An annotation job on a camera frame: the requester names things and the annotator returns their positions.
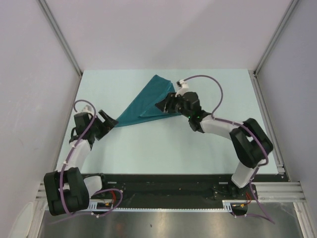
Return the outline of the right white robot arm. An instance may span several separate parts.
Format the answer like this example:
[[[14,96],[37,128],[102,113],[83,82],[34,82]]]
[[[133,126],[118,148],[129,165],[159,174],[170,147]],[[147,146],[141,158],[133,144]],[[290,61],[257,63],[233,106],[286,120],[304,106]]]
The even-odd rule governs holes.
[[[249,118],[243,122],[216,118],[202,110],[197,93],[187,92],[182,96],[168,93],[165,99],[156,103],[163,113],[179,113],[188,118],[193,131],[211,133],[232,141],[239,164],[231,177],[229,195],[240,199],[246,194],[246,185],[254,178],[259,167],[268,164],[268,155],[273,144],[258,122]]]

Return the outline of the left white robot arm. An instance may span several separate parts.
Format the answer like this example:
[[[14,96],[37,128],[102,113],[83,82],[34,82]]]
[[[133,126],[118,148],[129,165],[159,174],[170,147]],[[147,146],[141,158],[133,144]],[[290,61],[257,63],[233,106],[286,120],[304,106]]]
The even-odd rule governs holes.
[[[94,116],[88,106],[74,115],[75,127],[71,130],[70,152],[63,164],[44,176],[48,207],[53,216],[85,210],[93,194],[98,198],[109,194],[109,185],[101,181],[100,177],[93,176],[85,182],[80,172],[95,141],[102,139],[118,124],[103,110],[99,114],[105,121]]]

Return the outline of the teal cloth napkin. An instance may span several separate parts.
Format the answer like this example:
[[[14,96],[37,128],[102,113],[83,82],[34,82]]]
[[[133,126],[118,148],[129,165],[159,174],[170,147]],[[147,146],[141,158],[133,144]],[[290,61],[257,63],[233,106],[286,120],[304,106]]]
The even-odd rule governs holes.
[[[146,84],[125,111],[116,119],[116,127],[130,126],[144,122],[178,116],[178,113],[163,113],[156,107],[168,93],[174,93],[171,81],[158,75]]]

